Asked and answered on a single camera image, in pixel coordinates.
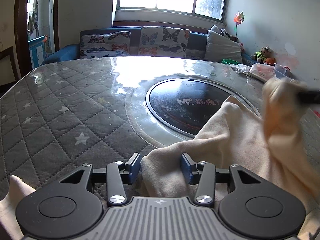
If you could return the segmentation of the cream knit sweater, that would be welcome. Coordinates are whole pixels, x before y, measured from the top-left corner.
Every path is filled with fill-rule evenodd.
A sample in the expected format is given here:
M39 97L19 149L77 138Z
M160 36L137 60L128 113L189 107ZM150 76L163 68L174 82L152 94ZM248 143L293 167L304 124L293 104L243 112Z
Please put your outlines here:
M17 176L1 200L1 237L12 239L315 239L319 174L298 124L275 125L229 97L193 140L142 157L129 202L108 206L106 166L83 161L35 190ZM216 167L213 206L193 203L182 153Z

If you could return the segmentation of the pink white folded clothes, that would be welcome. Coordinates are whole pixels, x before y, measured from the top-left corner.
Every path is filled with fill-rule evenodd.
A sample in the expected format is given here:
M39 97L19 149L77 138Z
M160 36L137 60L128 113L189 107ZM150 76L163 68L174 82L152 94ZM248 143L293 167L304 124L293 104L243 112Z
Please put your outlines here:
M248 75L263 83L276 77L274 67L267 64L254 63L251 67L244 64L231 64L231 68L238 74Z

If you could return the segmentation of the clear plastic storage box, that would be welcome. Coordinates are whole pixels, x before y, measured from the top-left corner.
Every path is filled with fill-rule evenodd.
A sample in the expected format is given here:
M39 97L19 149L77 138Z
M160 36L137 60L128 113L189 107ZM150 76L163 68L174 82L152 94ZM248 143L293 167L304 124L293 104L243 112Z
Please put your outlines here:
M282 66L281 64L276 63L274 65L274 72L276 74L276 77L279 79L286 78L290 80L298 80L298 78L291 73L291 70Z

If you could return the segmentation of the teddy bear toy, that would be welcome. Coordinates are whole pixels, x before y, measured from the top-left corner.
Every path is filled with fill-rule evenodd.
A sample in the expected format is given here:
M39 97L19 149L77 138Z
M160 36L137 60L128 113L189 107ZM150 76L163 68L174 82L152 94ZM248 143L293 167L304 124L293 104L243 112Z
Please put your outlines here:
M251 55L251 59L257 63L263 63L274 66L276 59L273 57L273 51L270 47L263 47Z

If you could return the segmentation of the black induction cooktop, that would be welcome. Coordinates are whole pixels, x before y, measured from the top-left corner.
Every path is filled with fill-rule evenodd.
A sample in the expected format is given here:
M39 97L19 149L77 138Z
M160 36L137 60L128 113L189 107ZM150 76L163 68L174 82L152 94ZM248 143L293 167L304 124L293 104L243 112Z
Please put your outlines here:
M207 80L175 78L159 81L146 93L152 115L173 131L194 138L206 122L234 96L255 114L255 106L227 86Z

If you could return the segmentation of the green plastic basin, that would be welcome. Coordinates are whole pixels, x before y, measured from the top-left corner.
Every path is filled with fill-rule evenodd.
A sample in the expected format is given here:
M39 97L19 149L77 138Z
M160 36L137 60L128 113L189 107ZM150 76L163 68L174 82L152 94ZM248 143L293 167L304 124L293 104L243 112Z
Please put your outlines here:
M231 60L231 59L223 59L223 60L222 60L222 63L223 63L223 64L234 64L234 65L238 65L238 64L239 64L238 61Z

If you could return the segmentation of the grey quilted table cover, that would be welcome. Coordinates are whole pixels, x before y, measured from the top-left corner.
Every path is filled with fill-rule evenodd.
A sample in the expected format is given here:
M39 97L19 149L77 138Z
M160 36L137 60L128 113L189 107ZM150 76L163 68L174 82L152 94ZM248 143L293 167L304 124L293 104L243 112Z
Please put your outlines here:
M1 98L1 200L11 176L38 190L83 161L102 168L134 153L144 157L195 139L200 131L194 138L181 135L161 124L146 105L154 84L175 78L221 83L251 102L257 117L274 117L275 125L293 122L289 112L296 110L307 161L319 174L319 118L294 99L303 84L260 83L214 62L101 57L41 66Z

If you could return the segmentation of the grey pillow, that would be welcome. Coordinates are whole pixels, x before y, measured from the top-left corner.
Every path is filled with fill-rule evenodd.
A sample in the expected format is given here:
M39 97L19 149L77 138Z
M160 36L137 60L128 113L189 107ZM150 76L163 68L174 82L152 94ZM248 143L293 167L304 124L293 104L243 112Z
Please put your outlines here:
M229 59L242 63L240 44L209 30L204 59L211 62L222 62L223 59Z

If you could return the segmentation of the colourful pinwheel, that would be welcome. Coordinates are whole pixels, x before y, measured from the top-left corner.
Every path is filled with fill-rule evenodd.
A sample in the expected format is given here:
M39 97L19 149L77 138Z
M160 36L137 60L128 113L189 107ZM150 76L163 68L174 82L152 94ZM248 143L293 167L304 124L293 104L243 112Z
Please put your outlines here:
M235 23L235 37L238 37L238 26L241 25L245 20L245 15L243 12L238 12L235 14L233 21Z

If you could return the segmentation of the white plush toy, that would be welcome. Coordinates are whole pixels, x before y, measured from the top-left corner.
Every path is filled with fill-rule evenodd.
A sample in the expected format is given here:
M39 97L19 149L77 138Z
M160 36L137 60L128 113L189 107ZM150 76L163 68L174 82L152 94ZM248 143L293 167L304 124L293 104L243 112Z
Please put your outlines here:
M227 33L227 31L223 28L219 29L217 25L213 25L210 30L232 41L236 41L236 37Z

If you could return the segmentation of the blue sofa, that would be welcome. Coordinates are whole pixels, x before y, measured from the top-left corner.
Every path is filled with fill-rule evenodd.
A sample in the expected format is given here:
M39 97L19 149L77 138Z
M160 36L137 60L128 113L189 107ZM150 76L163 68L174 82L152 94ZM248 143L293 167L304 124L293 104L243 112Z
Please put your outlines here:
M159 26L146 26L146 27L114 27L114 28L103 28L103 29L94 29L94 30L84 30L80 33L80 37L83 38L89 33L95 34L111 34L119 31L129 31L131 33L130 38L130 48L128 51L124 50L115 50L115 51L105 51L103 56L136 56L138 55L138 46L140 43L141 31L143 29L151 29L158 32L159 36L163 36L162 27ZM207 44L207 35L203 33L198 33L194 31L189 31L187 33L189 36L188 44L184 48L186 53L186 58L193 60L204 60L206 53L206 44ZM79 44L70 44L50 55L45 59L43 64L49 64L54 62L61 61L70 61L77 60L82 57L82 52L79 47Z

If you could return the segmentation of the right butterfly cushion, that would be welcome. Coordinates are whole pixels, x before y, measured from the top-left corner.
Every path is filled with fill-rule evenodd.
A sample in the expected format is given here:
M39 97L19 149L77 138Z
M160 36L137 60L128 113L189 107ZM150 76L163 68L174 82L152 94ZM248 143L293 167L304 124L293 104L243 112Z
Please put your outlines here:
M142 27L138 56L186 58L189 29Z

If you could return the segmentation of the butterfly cushion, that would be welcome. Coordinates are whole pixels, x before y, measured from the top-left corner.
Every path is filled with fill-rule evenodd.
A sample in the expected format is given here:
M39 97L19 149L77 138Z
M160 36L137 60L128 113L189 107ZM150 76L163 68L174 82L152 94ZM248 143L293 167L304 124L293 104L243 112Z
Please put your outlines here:
M186 58L189 29L142 27L138 56Z
M80 38L79 56L81 59L130 56L130 39L129 31L84 35Z

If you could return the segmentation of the left butterfly cushion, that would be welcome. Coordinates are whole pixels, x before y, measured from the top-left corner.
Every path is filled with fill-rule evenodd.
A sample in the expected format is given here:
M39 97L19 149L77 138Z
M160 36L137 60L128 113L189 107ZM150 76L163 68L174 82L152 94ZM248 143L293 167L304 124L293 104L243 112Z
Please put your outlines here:
M79 56L81 59L130 56L130 39L129 31L84 35L80 38Z

